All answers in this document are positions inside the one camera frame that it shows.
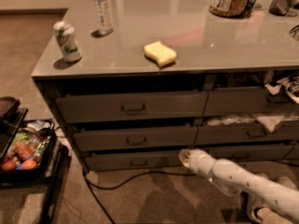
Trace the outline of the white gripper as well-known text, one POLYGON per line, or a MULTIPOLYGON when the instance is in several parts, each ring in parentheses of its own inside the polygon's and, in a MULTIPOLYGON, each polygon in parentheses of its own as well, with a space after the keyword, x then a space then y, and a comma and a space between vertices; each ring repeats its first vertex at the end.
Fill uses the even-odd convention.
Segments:
POLYGON ((212 181, 212 168, 216 159, 201 149, 182 149, 179 152, 179 159, 182 165, 190 169, 194 174, 212 181))

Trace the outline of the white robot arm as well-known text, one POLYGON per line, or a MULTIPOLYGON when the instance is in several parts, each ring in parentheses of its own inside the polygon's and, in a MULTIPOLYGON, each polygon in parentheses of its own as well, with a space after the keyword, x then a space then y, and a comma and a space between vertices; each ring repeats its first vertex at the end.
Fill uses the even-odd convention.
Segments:
POLYGON ((288 178, 279 183, 255 175, 233 161, 215 159, 202 149, 182 149, 179 160, 227 196, 246 192, 247 216, 258 224, 298 224, 299 191, 288 178))

